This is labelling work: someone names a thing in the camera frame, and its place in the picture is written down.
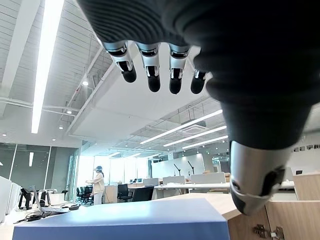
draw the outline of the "fluorescent light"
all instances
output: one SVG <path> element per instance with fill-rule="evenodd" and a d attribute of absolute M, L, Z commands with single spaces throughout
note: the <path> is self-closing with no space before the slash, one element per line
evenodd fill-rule
<path fill-rule="evenodd" d="M 215 129 L 212 129 L 212 130 L 209 130 L 209 131 L 205 131 L 205 132 L 201 132 L 197 135 L 193 135 L 193 136 L 189 136 L 189 137 L 186 137 L 186 138 L 183 138 L 183 139 L 180 139 L 178 141 L 173 141 L 173 142 L 170 142 L 166 145 L 163 145 L 164 147 L 168 147 L 168 146 L 171 146 L 171 145 L 174 145 L 174 144 L 178 144 L 178 143 L 182 143 L 182 142 L 185 142 L 185 141 L 188 141 L 190 139 L 195 139 L 195 138 L 198 138 L 198 137 L 201 137 L 201 136 L 204 136 L 204 135 L 207 135 L 207 134 L 212 134 L 214 132 L 217 132 L 217 131 L 220 131 L 220 130 L 223 130 L 223 129 L 226 129 L 227 126 L 221 126 L 221 127 L 217 127 Z"/>
<path fill-rule="evenodd" d="M 32 109 L 31 133 L 33 134 L 37 134 L 39 130 L 51 59 L 63 6 L 64 0 L 46 0 L 44 4 Z"/>
<path fill-rule="evenodd" d="M 139 156 L 141 153 L 136 153 L 136 154 L 133 154 L 133 155 L 130 155 L 130 156 L 126 156 L 126 158 L 133 158 L 133 157 L 136 157 L 136 156 Z"/>
<path fill-rule="evenodd" d="M 34 152 L 30 152 L 29 154 L 29 167 L 32 166 L 32 161 L 34 160 Z"/>
<path fill-rule="evenodd" d="M 111 153 L 111 154 L 110 154 L 110 155 L 108 155 L 107 157 L 108 157 L 108 158 L 111 158 L 111 157 L 113 157 L 113 156 L 115 156 L 115 155 L 118 155 L 118 154 L 120 154 L 120 152 L 119 152 L 119 151 L 114 152 L 114 153 Z"/>
<path fill-rule="evenodd" d="M 197 146 L 200 146 L 200 145 L 203 145 L 203 144 L 210 144 L 210 143 L 213 143 L 213 142 L 216 142 L 216 141 L 219 141 L 219 140 L 222 140 L 222 139 L 227 139 L 228 136 L 221 136 L 221 137 L 217 137 L 217 138 L 214 138 L 214 139 L 211 139 L 211 140 L 207 140 L 207 141 L 202 141 L 202 142 L 198 142 L 198 143 L 195 143 L 195 144 L 192 144 L 192 145 L 188 145 L 188 146 L 183 146 L 182 149 L 189 149 L 189 148 L 193 148 L 193 147 L 197 147 Z"/>
<path fill-rule="evenodd" d="M 175 131 L 178 131 L 178 130 L 180 130 L 180 129 L 184 129 L 184 128 L 186 128 L 186 127 L 189 127 L 189 126 L 191 126 L 191 125 L 193 125 L 193 124 L 196 124 L 196 123 L 198 123 L 198 122 L 201 122 L 201 121 L 203 121 L 203 120 L 206 120 L 206 119 L 208 119 L 208 118 L 211 118 L 211 117 L 216 116 L 216 115 L 221 114 L 221 113 L 222 113 L 222 110 L 220 109 L 220 110 L 218 110 L 218 111 L 215 111 L 215 112 L 210 113 L 210 114 L 208 114 L 208 115 L 202 116 L 202 117 L 200 117 L 200 118 L 198 118 L 198 119 L 195 119 L 195 120 L 193 120 L 193 121 L 187 122 L 186 124 L 183 124 L 183 125 L 181 125 L 181 126 L 178 126 L 178 127 L 176 127 L 176 128 L 173 128 L 173 129 L 171 129 L 171 130 L 169 130 L 169 131 L 166 131 L 166 132 L 164 132 L 164 133 L 161 133 L 161 134 L 159 134 L 159 135 L 157 135 L 157 136 L 151 137 L 151 138 L 149 138 L 149 139 L 147 139 L 147 140 L 145 140 L 145 141 L 140 142 L 140 144 L 146 144 L 146 143 L 151 142 L 151 141 L 153 141 L 153 140 L 155 140 L 155 139 L 161 138 L 161 137 L 166 136 L 166 135 L 168 135 L 168 134 L 172 134 L 172 133 L 174 133 Z"/>
<path fill-rule="evenodd" d="M 159 156 L 159 154 L 153 154 L 153 155 L 150 155 L 150 156 L 140 157 L 140 159 L 149 159 L 149 158 L 153 158 L 153 157 L 156 157 L 156 156 Z"/>

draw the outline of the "blue surface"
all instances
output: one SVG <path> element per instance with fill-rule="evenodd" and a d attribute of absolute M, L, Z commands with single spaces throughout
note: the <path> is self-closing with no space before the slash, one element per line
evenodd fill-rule
<path fill-rule="evenodd" d="M 13 240 L 229 240 L 227 221 L 205 200 L 90 206 L 17 225 Z"/>

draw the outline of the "ceiling beam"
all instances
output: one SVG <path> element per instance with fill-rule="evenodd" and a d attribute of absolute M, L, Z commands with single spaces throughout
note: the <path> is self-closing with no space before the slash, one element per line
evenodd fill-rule
<path fill-rule="evenodd" d="M 35 20 L 41 0 L 23 0 L 20 5 L 18 16 L 11 39 L 8 57 L 0 85 L 0 95 L 9 97 L 14 83 L 20 59 L 30 33 L 31 26 Z M 3 117 L 6 104 L 0 103 L 0 118 Z"/>

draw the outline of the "cabinet hinge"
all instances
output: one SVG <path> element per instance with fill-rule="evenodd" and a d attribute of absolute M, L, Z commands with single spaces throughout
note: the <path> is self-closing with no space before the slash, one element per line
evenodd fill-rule
<path fill-rule="evenodd" d="M 265 226 L 263 224 L 257 224 L 253 228 L 253 232 L 255 234 L 258 234 L 260 238 L 263 238 L 263 239 L 274 238 L 278 240 L 285 240 L 284 230 L 280 226 L 277 226 L 275 228 L 275 231 L 269 231 L 265 229 Z"/>

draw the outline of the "woman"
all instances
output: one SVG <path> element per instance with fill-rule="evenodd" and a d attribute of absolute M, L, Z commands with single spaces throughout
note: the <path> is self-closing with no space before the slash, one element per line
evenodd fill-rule
<path fill-rule="evenodd" d="M 92 180 L 85 181 L 88 184 L 93 184 L 92 194 L 94 196 L 94 205 L 101 204 L 102 195 L 105 191 L 104 173 L 102 172 L 102 166 L 97 166 L 94 171 L 96 176 Z"/>

